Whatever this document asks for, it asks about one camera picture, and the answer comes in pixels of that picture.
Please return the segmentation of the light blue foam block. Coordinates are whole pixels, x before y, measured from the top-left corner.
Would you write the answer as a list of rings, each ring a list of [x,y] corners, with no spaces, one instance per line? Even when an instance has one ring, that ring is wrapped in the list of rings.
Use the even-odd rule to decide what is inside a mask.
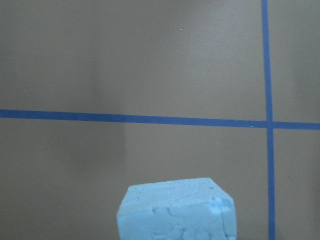
[[[211,178],[132,185],[117,215],[122,240],[235,240],[232,197]]]

